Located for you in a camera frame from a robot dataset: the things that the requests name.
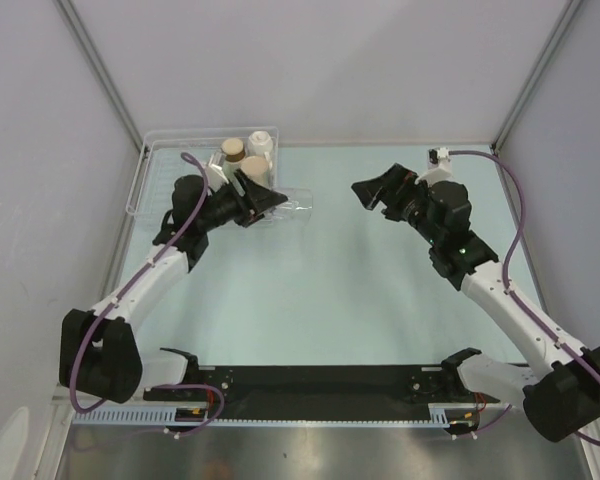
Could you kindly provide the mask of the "beige patterned mug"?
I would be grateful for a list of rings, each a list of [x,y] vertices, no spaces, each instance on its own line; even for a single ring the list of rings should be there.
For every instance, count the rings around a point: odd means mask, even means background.
[[[240,170],[256,184],[265,188],[272,187],[271,165],[265,157],[246,157],[240,165]]]

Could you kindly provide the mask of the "clear glass cup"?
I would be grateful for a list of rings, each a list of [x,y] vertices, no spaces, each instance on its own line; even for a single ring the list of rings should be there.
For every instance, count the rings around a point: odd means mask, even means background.
[[[265,219],[277,223],[306,224],[311,218],[313,209],[312,192],[308,189],[287,188],[280,189],[279,193],[285,195],[287,200],[269,211]]]

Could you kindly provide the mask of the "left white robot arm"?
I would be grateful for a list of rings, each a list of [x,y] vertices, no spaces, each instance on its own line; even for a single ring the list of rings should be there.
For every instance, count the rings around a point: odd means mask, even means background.
[[[201,376],[188,367],[192,356],[168,347],[146,353],[136,336],[161,298],[198,264],[209,232],[227,223],[248,228],[287,200],[244,173],[217,190],[202,175],[178,178],[142,266],[89,310],[73,309],[62,321],[59,382],[70,397],[86,393],[122,404],[139,389],[164,385],[179,399],[194,397]]]

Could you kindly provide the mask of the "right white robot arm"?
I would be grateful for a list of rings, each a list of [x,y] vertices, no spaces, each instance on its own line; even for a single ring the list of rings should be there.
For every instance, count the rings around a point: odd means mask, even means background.
[[[600,347],[587,348],[546,313],[526,303],[497,254],[470,227],[466,187],[450,174],[425,174],[395,164],[352,184],[361,205],[406,222],[429,245],[434,270],[476,303],[523,355],[523,367],[476,349],[448,358],[443,393],[464,401],[474,392],[524,412],[545,439],[559,442],[600,418]]]

